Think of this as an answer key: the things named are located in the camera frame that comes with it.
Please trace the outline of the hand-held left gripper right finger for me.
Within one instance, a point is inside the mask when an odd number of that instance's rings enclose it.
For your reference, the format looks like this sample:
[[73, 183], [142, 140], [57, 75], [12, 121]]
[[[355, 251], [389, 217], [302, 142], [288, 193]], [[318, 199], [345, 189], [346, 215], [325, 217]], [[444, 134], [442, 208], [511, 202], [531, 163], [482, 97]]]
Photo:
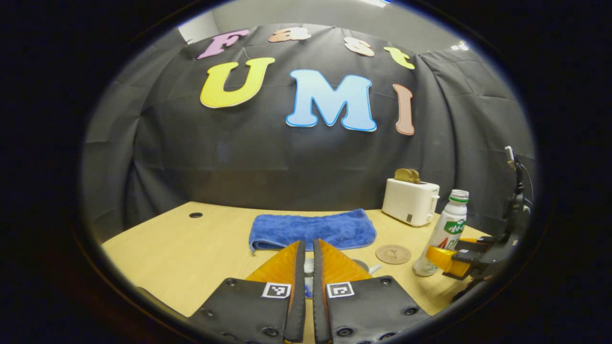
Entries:
[[373, 277], [322, 239], [313, 252], [317, 344], [380, 344], [430, 317], [392, 276]]

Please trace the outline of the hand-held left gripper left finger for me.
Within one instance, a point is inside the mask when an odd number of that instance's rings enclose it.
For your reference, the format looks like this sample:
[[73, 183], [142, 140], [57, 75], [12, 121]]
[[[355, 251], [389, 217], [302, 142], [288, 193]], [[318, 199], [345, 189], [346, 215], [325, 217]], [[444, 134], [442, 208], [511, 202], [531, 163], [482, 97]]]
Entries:
[[233, 344], [293, 344], [304, 339], [305, 243], [277, 252], [245, 279], [227, 278], [190, 316]]

